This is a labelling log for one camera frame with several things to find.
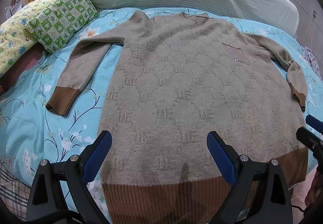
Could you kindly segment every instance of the chest pocket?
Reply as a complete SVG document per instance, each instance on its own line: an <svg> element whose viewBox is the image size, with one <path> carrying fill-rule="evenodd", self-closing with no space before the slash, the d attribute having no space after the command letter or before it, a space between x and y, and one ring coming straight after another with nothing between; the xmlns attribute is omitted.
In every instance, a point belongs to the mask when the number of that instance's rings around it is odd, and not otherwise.
<svg viewBox="0 0 323 224"><path fill-rule="evenodd" d="M233 47L232 44L222 43L225 47L226 52L234 61L238 61L244 63L246 65L250 65L250 61L245 57L243 51L240 48Z"/></svg>

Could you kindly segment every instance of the green checkered pillow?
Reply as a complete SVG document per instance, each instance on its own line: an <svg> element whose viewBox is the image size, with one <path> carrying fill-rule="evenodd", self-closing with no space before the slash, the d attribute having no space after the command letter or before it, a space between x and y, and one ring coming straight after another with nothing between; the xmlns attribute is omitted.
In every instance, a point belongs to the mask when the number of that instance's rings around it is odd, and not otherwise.
<svg viewBox="0 0 323 224"><path fill-rule="evenodd" d="M28 21L26 27L48 52L54 53L97 14L90 0L56 0Z"/></svg>

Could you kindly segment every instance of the sweater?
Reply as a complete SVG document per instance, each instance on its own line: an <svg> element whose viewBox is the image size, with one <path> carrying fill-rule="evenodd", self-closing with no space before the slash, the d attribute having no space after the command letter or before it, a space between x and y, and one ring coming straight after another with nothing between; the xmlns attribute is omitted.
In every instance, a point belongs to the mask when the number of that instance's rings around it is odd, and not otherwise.
<svg viewBox="0 0 323 224"><path fill-rule="evenodd" d="M301 67L271 39L207 14L136 11L81 40L46 108L67 116L114 42L124 45L98 131L112 134L101 180L114 224L208 222L230 190L206 147L213 130L238 154L277 159L289 185L305 179Z"/></svg>

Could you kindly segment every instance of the black cable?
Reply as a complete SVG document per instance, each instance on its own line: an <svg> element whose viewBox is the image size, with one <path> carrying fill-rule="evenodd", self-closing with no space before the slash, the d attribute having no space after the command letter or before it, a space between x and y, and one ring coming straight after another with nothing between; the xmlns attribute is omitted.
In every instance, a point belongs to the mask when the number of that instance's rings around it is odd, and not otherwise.
<svg viewBox="0 0 323 224"><path fill-rule="evenodd" d="M51 213L47 216L44 216L44 217L36 219L36 220L23 222L23 224L44 224L44 223L53 224L59 220L71 219L71 218L77 219L81 223L83 223L83 219L79 213L65 209L65 210L60 210L60 211Z"/></svg>
<svg viewBox="0 0 323 224"><path fill-rule="evenodd" d="M294 205L292 205L292 207L297 208L297 209L299 209L301 212L303 212L303 213L304 213L304 210L302 210L302 209L301 209L301 207L299 207L299 206L294 206Z"/></svg>

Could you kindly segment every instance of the hand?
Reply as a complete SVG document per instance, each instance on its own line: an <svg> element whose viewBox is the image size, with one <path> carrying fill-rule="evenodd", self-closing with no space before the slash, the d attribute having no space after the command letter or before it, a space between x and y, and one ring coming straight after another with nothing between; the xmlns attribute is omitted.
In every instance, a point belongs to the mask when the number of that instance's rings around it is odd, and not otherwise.
<svg viewBox="0 0 323 224"><path fill-rule="evenodd" d="M316 171L314 179L312 181L311 188L309 189L307 196L305 198L305 205L308 207L315 203L316 198L319 196L321 189L315 191L316 186L319 182L320 173Z"/></svg>

